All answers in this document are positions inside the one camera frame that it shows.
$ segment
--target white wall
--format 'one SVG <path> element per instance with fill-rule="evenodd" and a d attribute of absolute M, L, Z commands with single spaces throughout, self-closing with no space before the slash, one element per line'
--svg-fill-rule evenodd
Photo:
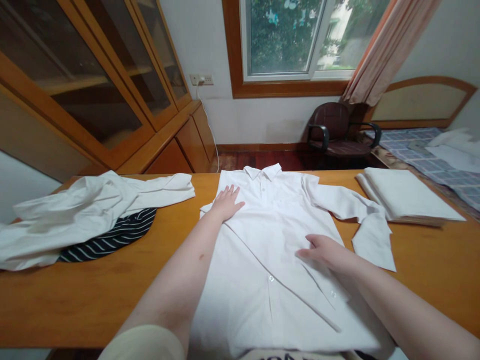
<path fill-rule="evenodd" d="M 315 108 L 339 97 L 233 99 L 220 0 L 160 0 L 192 97 L 190 74 L 212 74 L 200 96 L 217 144 L 298 143 Z"/>
<path fill-rule="evenodd" d="M 160 0 L 188 82 L 189 74 L 212 74 L 213 86 L 200 87 L 218 144 L 295 143 L 315 107 L 337 97 L 233 99 L 220 0 Z M 443 0 L 394 81 L 443 75 L 480 87 L 480 1 Z M 454 126 L 480 125 L 480 98 L 472 98 Z"/>
<path fill-rule="evenodd" d="M 480 1 L 443 0 L 394 82 L 442 75 L 480 88 Z M 480 139 L 480 90 L 450 126 Z"/>
<path fill-rule="evenodd" d="M 50 194 L 61 184 L 0 151 L 0 223 L 16 216 L 12 206 Z"/>

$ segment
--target striped fabric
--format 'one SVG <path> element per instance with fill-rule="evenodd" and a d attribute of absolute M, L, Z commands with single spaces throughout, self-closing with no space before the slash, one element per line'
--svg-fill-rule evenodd
<path fill-rule="evenodd" d="M 150 207 L 119 218 L 109 232 L 64 248 L 57 262 L 78 263 L 103 258 L 135 242 L 150 230 L 156 212 L 156 207 Z"/>

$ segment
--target checkered bedsheet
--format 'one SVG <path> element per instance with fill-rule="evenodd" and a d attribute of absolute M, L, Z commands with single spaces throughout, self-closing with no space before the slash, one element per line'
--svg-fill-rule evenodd
<path fill-rule="evenodd" d="M 457 170 L 431 153 L 423 154 L 408 148 L 413 140 L 428 143 L 441 133 L 436 127 L 383 130 L 380 146 L 434 182 L 448 186 L 463 201 L 480 211 L 480 173 Z M 365 134 L 372 139 L 375 137 L 373 131 L 365 131 Z"/>

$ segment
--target electrical outlet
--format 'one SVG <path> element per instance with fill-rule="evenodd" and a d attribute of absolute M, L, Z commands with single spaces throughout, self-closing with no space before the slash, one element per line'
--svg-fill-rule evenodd
<path fill-rule="evenodd" d="M 196 86 L 200 82 L 200 86 L 213 85 L 214 79 L 211 74 L 190 74 L 190 81 L 193 86 Z"/>

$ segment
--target glass pane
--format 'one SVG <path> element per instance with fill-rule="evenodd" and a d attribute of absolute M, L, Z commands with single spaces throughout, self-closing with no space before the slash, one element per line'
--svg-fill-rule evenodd
<path fill-rule="evenodd" d="M 108 149 L 142 126 L 55 0 L 0 1 L 0 51 Z"/>
<path fill-rule="evenodd" d="M 170 106 L 169 98 L 123 1 L 86 0 L 108 41 L 143 100 L 156 115 Z"/>
<path fill-rule="evenodd" d="M 389 2 L 336 0 L 317 69 L 356 69 Z"/>
<path fill-rule="evenodd" d="M 155 49 L 160 56 L 160 60 L 165 68 L 166 76 L 170 81 L 173 93 L 177 99 L 180 99 L 187 93 L 182 73 L 175 59 L 174 50 L 170 44 L 167 30 L 160 16 L 159 8 L 155 0 L 138 1 L 143 20 L 146 23 L 148 32 L 150 33 Z"/>
<path fill-rule="evenodd" d="M 247 0 L 249 75 L 308 71 L 321 10 L 319 0 Z"/>

